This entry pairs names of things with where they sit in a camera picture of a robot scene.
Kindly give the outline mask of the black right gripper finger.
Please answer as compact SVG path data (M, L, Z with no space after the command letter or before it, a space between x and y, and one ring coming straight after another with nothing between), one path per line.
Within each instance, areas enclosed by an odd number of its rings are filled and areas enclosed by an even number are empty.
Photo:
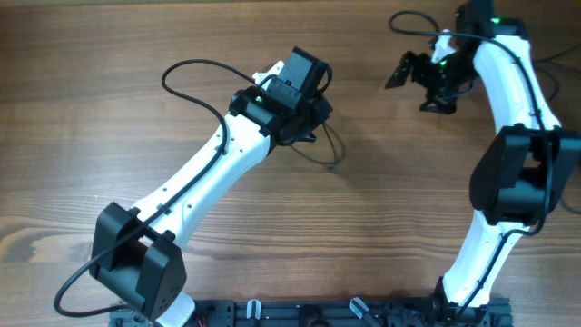
M389 80L386 82L385 88L390 89L403 86L406 83L409 74L416 63L416 58L417 57L413 52L407 51L401 57L399 65L397 66Z
M457 105L455 103L426 101L419 106L419 110L434 114L453 114L457 111Z

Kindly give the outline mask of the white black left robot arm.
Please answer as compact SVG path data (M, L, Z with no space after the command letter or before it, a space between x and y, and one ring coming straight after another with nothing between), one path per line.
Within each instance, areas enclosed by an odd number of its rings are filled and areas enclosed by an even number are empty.
M182 250L227 191L277 146L312 142L329 118L332 70L299 47L237 91L208 142L167 182L124 209L98 215L90 275L157 326L183 326L195 310L183 287Z

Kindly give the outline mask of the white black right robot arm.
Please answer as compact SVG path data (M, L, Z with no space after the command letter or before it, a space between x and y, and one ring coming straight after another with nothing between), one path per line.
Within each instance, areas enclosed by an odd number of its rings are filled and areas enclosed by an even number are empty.
M580 136L565 130L537 81L524 23L468 1L453 30L427 31L430 54L406 52L387 81L423 86L423 112L453 114L476 81L485 86L496 135L469 180L472 223L458 257L428 300L403 307L404 323L505 326L504 302L490 290L521 238L535 236L555 210L580 159Z

